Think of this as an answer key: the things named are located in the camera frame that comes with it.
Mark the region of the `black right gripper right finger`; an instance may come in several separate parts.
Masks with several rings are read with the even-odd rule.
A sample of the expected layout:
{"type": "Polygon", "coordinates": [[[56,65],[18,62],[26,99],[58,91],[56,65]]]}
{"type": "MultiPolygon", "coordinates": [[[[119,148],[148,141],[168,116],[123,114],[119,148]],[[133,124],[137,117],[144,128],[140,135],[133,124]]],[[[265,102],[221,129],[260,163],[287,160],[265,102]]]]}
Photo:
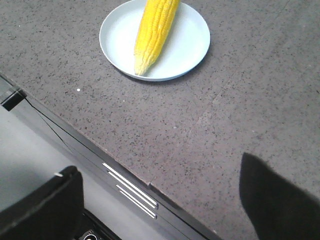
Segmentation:
{"type": "Polygon", "coordinates": [[[318,240],[320,201],[243,153],[239,197],[260,240],[318,240]]]}

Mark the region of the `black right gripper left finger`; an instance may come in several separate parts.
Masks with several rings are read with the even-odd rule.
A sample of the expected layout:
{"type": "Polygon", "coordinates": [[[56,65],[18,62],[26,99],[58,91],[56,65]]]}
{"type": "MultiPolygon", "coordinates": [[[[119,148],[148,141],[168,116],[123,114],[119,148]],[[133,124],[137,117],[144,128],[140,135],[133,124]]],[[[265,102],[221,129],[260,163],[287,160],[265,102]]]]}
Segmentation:
{"type": "Polygon", "coordinates": [[[84,211],[83,177],[68,166],[0,213],[2,240],[72,240],[84,211]]]}

